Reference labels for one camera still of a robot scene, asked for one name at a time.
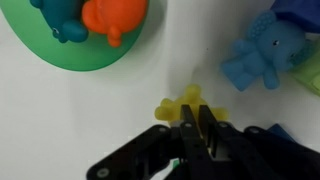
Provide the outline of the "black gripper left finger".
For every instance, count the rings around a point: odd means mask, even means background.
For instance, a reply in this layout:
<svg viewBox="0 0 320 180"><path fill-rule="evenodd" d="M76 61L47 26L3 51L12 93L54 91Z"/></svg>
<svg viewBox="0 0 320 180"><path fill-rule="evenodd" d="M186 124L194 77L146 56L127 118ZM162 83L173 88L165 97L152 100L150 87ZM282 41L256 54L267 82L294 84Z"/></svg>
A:
<svg viewBox="0 0 320 180"><path fill-rule="evenodd" d="M211 159L189 106L181 111L183 123L180 132L191 180L210 180Z"/></svg>

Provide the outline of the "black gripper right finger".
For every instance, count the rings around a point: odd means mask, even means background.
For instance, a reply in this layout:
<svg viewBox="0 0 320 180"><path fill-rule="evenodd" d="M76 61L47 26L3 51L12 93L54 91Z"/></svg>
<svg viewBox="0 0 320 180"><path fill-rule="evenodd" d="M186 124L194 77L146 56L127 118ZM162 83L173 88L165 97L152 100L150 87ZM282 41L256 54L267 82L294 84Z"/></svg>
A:
<svg viewBox="0 0 320 180"><path fill-rule="evenodd" d="M216 165L224 165L225 176L234 180L276 180L277 173L266 162L257 148L242 132L225 121L218 121L210 108L199 107L199 127L206 145L211 148L211 155L217 155L221 145L228 153L229 161L215 161Z"/></svg>

